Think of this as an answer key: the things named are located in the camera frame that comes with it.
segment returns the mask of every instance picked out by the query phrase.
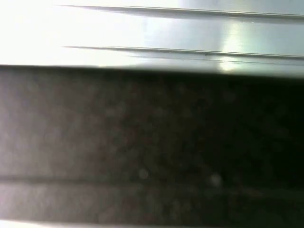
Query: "horizontal line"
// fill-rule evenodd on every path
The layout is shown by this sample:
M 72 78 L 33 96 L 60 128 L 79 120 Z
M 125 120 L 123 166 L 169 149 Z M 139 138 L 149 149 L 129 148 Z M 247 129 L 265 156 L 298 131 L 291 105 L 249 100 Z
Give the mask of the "horizontal line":
M 297 200 L 304 201 L 304 192 L 298 190 L 286 189 L 267 189 L 267 188 L 253 188 L 253 187 L 227 187 L 227 188 L 211 188 L 201 186 L 199 183 L 168 183 L 168 182 L 124 182 L 124 181 L 101 181 L 101 180 L 88 180 L 88 179 L 67 179 L 67 178 L 51 178 L 51 177 L 19 177 L 19 176 L 0 176 L 0 185 L 11 184 L 24 184 L 34 187 L 35 185 L 57 185 L 64 188 L 65 186 L 88 186 L 95 188 L 116 188 L 124 190 L 126 188 L 138 187 L 141 189 L 158 189 L 158 190 L 171 190 L 178 189 L 181 192 L 187 192 L 192 195 L 193 191 L 199 193 L 198 196 L 247 196 L 260 199 L 277 199 L 277 200 Z
M 282 20 L 304 20 L 304 15 L 297 14 L 274 14 L 274 13 L 256 13 L 239 11 L 220 11 L 203 9 L 179 9 L 179 8 L 157 8 L 157 7 L 132 7 L 132 6 L 81 6 L 81 5 L 59 5 L 63 7 L 76 7 L 88 10 L 125 12 L 125 13 L 152 13 L 155 16 L 159 14 L 187 14 L 191 16 L 214 15 L 224 17 L 243 17 L 243 18 L 266 18 Z
M 147 226 L 147 225 L 98 225 L 81 223 L 45 223 L 34 221 L 0 220 L 3 228 L 192 228 L 185 226 Z
M 304 60 L 304 56 L 290 55 L 271 55 L 271 54 L 254 54 L 254 53 L 238 53 L 238 52 L 219 52 L 219 51 L 200 51 L 187 49 L 169 49 L 169 48 L 143 48 L 143 47 L 86 47 L 86 46 L 63 46 L 63 48 L 78 48 L 91 50 L 110 50 L 110 51 L 134 51 L 134 52 L 150 52 L 164 54 L 196 54 L 204 56 L 229 56 L 229 57 L 254 57 L 254 58 L 272 58 L 272 59 L 298 59 Z

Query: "metal surface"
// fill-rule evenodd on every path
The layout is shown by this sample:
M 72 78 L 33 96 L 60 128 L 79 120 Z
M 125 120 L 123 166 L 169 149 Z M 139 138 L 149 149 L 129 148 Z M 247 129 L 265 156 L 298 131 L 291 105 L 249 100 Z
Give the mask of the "metal surface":
M 1 4 L 4 65 L 277 76 L 304 71 L 300 0 Z
M 146 228 L 147 226 L 119 226 L 119 225 L 93 225 L 93 224 L 65 224 L 65 223 L 33 223 L 33 222 L 16 222 L 16 221 L 1 221 L 0 226 L 5 228 Z M 171 228 L 165 226 L 148 226 L 150 228 Z

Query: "dark surface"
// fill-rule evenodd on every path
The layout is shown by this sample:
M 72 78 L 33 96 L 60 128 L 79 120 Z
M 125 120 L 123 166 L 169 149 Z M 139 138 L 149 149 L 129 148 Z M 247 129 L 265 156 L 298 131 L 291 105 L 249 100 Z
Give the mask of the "dark surface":
M 2 67 L 0 219 L 303 227 L 303 90 Z

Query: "black surface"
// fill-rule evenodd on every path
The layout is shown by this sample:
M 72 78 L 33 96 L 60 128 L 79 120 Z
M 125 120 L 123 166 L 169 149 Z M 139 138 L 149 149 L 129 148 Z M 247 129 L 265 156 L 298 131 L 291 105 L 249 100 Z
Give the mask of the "black surface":
M 0 219 L 302 227 L 303 89 L 2 67 Z

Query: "gray surface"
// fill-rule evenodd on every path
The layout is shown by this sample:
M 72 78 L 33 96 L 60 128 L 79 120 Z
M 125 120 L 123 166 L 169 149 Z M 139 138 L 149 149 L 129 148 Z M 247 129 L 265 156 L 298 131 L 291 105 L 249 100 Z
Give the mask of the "gray surface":
M 57 0 L 26 6 L 26 12 L 22 4 L 1 6 L 0 64 L 280 76 L 304 70 L 299 0 Z M 11 15 L 20 20 L 7 23 Z
M 303 86 L 2 67 L 0 219 L 296 227 Z

